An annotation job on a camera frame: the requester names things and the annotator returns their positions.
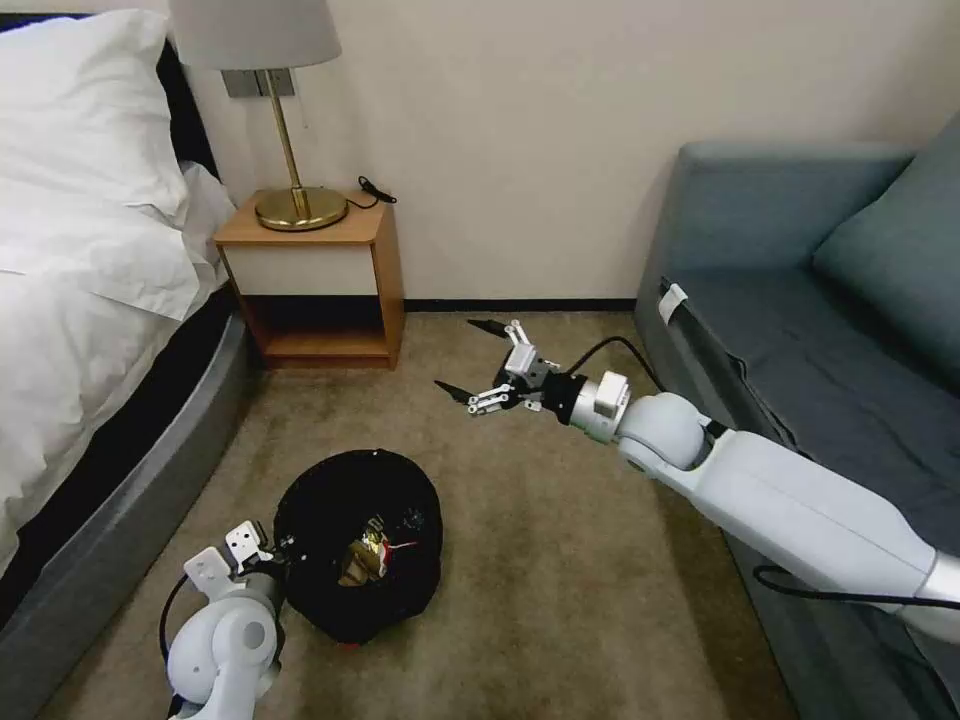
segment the carpet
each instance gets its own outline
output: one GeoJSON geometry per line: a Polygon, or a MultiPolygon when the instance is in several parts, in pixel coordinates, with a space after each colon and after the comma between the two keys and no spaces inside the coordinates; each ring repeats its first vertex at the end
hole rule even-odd
{"type": "MultiPolygon", "coordinates": [[[[506,345],[456,314],[408,316],[400,364],[251,380],[233,443],[135,594],[42,714],[163,717],[156,623],[183,562],[331,454],[382,447],[436,485],[445,525],[426,612],[348,649],[289,607],[284,669],[257,718],[793,718],[720,533],[612,447],[523,409],[473,419],[432,381],[489,387],[506,345]]],[[[634,336],[619,313],[521,315],[548,359],[634,336]]],[[[652,391],[626,351],[586,366],[652,391]]],[[[185,591],[170,634],[203,605],[185,591]]]]}

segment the table lamp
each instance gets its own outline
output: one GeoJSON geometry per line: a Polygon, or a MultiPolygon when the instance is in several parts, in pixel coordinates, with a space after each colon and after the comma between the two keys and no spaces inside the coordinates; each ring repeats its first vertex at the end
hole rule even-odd
{"type": "MultiPolygon", "coordinates": [[[[340,55],[326,0],[170,0],[174,39],[185,65],[214,70],[272,70],[319,65],[340,55]]],[[[303,187],[283,108],[265,72],[291,187],[257,203],[272,230],[315,230],[347,214],[347,201],[326,188],[303,187]]]]}

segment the nightstand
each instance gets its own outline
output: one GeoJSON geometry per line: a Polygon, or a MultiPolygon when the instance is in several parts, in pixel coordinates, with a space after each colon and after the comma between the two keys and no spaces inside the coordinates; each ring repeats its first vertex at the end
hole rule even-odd
{"type": "Polygon", "coordinates": [[[335,225],[277,232],[257,222],[259,196],[214,240],[267,366],[393,369],[404,321],[393,207],[351,206],[335,225]]]}

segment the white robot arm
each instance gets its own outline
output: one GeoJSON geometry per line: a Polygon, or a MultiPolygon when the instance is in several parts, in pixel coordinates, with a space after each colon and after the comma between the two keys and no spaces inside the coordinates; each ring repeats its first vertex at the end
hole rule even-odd
{"type": "Polygon", "coordinates": [[[631,465],[812,588],[960,643],[960,560],[924,542],[884,498],[764,437],[720,426],[679,395],[631,402],[622,375],[607,372],[596,384],[560,372],[516,321],[471,324],[513,342],[493,390],[471,395],[437,383],[471,415],[521,403],[552,410],[592,439],[616,443],[631,465]]]}
{"type": "Polygon", "coordinates": [[[230,531],[226,541],[235,569],[214,547],[184,564],[210,603],[184,623],[170,646],[173,718],[250,720],[254,703],[280,671],[279,566],[260,547],[250,521],[230,531]]]}

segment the sofa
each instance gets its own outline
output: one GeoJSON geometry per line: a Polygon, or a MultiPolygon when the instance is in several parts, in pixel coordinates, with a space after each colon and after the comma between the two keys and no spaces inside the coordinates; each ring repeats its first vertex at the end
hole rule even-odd
{"type": "MultiPolygon", "coordinates": [[[[887,144],[683,147],[635,322],[670,391],[893,502],[960,555],[960,119],[887,144]],[[665,323],[669,285],[687,294],[665,323]]],[[[801,718],[957,718],[960,648],[869,606],[760,586],[727,543],[801,718]]]]}

